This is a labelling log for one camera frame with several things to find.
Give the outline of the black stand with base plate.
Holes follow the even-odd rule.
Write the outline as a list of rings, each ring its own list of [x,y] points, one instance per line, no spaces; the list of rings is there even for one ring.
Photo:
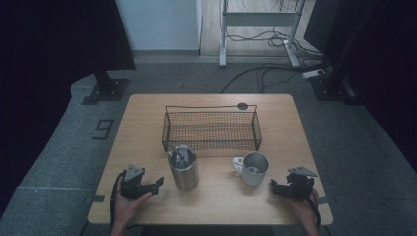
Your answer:
[[[128,79],[111,79],[106,71],[93,73],[96,84],[84,98],[82,105],[96,105],[101,101],[120,101],[129,83]]]
[[[348,79],[334,79],[329,75],[319,75],[310,79],[316,99],[320,101],[343,101],[347,105],[361,105],[359,95]]]

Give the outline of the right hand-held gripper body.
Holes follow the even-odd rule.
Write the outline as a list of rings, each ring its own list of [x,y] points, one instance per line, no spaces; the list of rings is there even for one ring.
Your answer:
[[[291,199],[303,199],[313,192],[317,174],[304,166],[290,168],[286,177],[287,186],[282,190],[282,196]]]

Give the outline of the metal straw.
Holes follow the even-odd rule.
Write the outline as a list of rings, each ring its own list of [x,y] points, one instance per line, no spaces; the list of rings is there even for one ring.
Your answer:
[[[178,147],[173,145],[171,142],[168,142],[168,145],[171,148],[171,156],[175,161],[183,161],[185,159]]]

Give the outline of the white power strip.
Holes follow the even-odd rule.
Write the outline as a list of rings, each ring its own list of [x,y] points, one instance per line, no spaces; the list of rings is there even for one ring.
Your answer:
[[[310,78],[314,78],[314,77],[317,77],[317,76],[324,75],[325,73],[326,72],[322,69],[309,71],[309,72],[303,73],[303,78],[307,80],[307,79],[310,79]]]

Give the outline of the white desk frame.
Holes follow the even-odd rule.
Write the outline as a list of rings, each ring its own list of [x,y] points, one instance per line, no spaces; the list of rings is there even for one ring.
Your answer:
[[[291,32],[283,40],[283,44],[292,67],[299,67],[294,41],[305,2],[306,0],[298,0],[297,9],[294,12],[244,13],[229,12],[228,0],[220,0],[219,67],[225,68],[227,65],[226,34],[229,27],[291,27]]]

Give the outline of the white steel-lined mug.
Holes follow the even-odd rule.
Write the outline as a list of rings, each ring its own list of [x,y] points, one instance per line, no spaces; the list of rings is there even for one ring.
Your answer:
[[[259,186],[269,169],[268,158],[260,152],[250,152],[243,157],[234,157],[232,167],[249,186]]]

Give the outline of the stainless steel tumbler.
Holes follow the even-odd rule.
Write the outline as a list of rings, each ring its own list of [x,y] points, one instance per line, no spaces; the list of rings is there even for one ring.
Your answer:
[[[181,191],[191,191],[195,189],[200,182],[197,155],[186,145],[177,147],[184,155],[185,159],[183,161],[175,161],[170,152],[168,154],[168,164],[177,188]]]

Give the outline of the person's left hand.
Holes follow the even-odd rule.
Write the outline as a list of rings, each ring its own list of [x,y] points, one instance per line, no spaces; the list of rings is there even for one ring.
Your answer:
[[[113,226],[122,228],[136,215],[140,206],[152,197],[152,193],[146,193],[136,200],[129,200],[121,195],[122,180],[118,181],[114,198]]]

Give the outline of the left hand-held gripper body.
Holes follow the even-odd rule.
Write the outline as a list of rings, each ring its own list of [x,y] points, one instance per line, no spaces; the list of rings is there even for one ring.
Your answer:
[[[121,196],[129,200],[136,200],[148,193],[150,190],[153,190],[150,185],[142,185],[144,175],[144,168],[129,164],[127,170],[124,172]]]

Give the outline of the dark curtain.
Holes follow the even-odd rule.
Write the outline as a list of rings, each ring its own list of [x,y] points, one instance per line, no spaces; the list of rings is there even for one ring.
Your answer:
[[[116,0],[0,0],[0,216],[91,74],[135,62]]]
[[[417,0],[316,0],[304,38],[417,169]]]

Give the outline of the person's right hand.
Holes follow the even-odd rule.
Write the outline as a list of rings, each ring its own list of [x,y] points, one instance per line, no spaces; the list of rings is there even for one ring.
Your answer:
[[[317,228],[316,214],[312,209],[310,203],[318,204],[318,192],[313,190],[313,193],[310,195],[310,200],[304,200],[302,202],[295,201],[292,199],[287,200],[287,203],[290,205],[293,213],[296,218],[301,222],[303,227],[307,228]]]

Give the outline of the black wire mesh basket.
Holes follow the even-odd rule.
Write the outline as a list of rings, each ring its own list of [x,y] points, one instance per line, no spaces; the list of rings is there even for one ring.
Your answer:
[[[180,106],[167,105],[164,113],[162,144],[186,145],[193,150],[247,149],[258,150],[262,133],[258,106],[248,104],[240,110],[235,105]]]

